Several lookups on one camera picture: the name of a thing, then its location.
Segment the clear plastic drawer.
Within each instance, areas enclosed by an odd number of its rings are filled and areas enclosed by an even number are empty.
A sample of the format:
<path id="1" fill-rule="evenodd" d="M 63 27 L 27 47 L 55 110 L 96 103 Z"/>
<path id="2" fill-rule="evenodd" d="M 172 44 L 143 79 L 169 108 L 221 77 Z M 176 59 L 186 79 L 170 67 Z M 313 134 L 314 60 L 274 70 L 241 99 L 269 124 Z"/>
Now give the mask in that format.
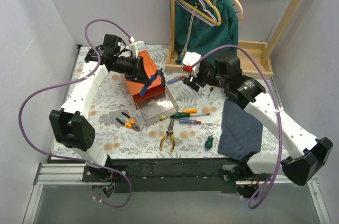
<path id="1" fill-rule="evenodd" d="M 147 127 L 165 120 L 164 116 L 169 117 L 179 110 L 179 106 L 167 86 L 164 92 L 137 102 L 136 107 Z"/>

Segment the orange black handled pliers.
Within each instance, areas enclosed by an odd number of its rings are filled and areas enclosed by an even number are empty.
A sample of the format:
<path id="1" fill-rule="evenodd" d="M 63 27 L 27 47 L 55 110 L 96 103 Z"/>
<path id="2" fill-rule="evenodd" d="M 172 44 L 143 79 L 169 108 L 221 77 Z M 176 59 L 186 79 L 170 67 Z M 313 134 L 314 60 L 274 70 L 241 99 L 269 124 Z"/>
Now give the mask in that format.
<path id="1" fill-rule="evenodd" d="M 136 124 L 135 120 L 127 113 L 125 112 L 121 112 L 122 115 L 126 116 L 128 118 L 128 121 L 125 122 L 125 121 L 122 121 L 121 119 L 119 118 L 116 118 L 116 120 L 123 126 L 129 128 L 129 129 L 133 129 L 135 131 L 138 131 L 140 132 L 141 129 L 140 127 Z"/>

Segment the yellow black needle-nose pliers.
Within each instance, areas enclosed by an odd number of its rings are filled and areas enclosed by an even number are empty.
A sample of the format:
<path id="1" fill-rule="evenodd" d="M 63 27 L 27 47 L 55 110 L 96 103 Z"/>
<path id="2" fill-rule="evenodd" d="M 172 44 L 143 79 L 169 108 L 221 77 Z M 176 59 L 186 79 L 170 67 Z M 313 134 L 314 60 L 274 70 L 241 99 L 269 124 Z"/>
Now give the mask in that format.
<path id="1" fill-rule="evenodd" d="M 160 141 L 160 145 L 159 145 L 159 150 L 160 151 L 163 150 L 163 146 L 164 146 L 165 140 L 167 138 L 170 138 L 170 140 L 171 140 L 171 149 L 170 149 L 170 151 L 171 152 L 174 151 L 174 148 L 175 148 L 175 138 L 174 138 L 174 134 L 173 134 L 173 127 L 174 127 L 174 120 L 171 119 L 170 123 L 168 125 L 168 128 L 166 130 L 166 133 L 165 133 L 165 135 L 162 137 L 162 139 Z"/>

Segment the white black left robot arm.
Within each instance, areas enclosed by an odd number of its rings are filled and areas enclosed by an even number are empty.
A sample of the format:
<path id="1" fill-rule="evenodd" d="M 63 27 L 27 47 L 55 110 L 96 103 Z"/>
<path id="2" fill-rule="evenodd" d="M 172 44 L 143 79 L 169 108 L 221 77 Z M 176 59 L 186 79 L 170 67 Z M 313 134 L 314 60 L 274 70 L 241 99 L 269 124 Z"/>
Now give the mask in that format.
<path id="1" fill-rule="evenodd" d="M 95 129 L 88 121 L 94 97 L 111 71 L 124 75 L 127 81 L 142 86 L 150 84 L 144 59 L 139 55 L 145 44 L 133 38 L 129 41 L 125 47 L 120 37 L 106 34 L 103 44 L 87 53 L 80 81 L 66 102 L 49 115 L 56 142 L 72 149 L 95 167 L 94 175 L 102 182 L 112 177 L 113 169 L 106 164 L 107 154 L 95 143 Z"/>

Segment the green handled screwdriver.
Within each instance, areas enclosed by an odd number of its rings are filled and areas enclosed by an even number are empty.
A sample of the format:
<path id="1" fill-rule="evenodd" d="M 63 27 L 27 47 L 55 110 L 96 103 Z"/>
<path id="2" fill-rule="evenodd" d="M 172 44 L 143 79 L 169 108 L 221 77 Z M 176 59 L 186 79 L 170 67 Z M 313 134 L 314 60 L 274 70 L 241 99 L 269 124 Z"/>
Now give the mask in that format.
<path id="1" fill-rule="evenodd" d="M 170 116 L 171 119 L 184 119 L 184 118 L 192 118 L 192 117 L 205 117 L 209 116 L 210 113 L 184 113 L 178 112 Z"/>

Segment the orange drawer box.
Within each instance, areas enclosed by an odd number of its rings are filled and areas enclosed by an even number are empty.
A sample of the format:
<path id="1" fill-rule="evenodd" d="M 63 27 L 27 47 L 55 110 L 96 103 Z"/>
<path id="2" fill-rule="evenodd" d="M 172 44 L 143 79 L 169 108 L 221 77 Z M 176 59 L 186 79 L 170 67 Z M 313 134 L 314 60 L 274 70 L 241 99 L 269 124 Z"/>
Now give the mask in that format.
<path id="1" fill-rule="evenodd" d="M 138 59 L 133 74 L 124 78 L 135 106 L 165 93 L 166 83 L 162 69 L 157 69 L 148 51 L 140 51 Z"/>

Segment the blue handled pliers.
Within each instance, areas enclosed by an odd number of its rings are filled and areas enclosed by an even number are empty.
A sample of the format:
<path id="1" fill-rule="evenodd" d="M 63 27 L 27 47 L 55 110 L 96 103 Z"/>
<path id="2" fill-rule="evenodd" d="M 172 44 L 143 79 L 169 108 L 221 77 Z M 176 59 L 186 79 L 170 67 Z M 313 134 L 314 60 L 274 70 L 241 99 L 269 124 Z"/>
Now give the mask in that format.
<path id="1" fill-rule="evenodd" d="M 140 95 L 140 96 L 144 96 L 144 95 L 145 95 L 147 89 L 148 89 L 148 88 L 151 86 L 151 84 L 157 79 L 158 76 L 161 78 L 161 83 L 160 83 L 161 87 L 165 87 L 165 85 L 166 85 L 166 79 L 165 79 L 165 77 L 164 77 L 163 69 L 161 68 L 161 69 L 156 70 L 156 72 L 151 76 L 149 84 L 145 84 L 145 85 L 142 87 L 141 91 L 139 92 L 139 95 Z"/>

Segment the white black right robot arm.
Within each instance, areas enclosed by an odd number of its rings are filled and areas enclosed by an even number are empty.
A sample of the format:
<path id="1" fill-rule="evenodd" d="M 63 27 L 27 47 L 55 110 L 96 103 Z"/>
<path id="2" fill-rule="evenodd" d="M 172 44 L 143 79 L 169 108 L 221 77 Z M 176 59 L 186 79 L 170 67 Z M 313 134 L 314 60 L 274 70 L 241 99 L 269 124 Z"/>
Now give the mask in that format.
<path id="1" fill-rule="evenodd" d="M 293 183 L 303 186 L 322 168 L 333 148 L 327 138 L 317 138 L 303 129 L 284 110 L 275 107 L 273 95 L 255 78 L 243 75 L 240 59 L 227 49 L 215 53 L 211 64 L 196 52 L 187 52 L 182 60 L 189 75 L 184 83 L 198 91 L 205 85 L 222 88 L 227 98 L 256 118 L 282 143 L 288 154 L 252 152 L 239 162 L 238 173 L 245 180 L 275 169 Z"/>

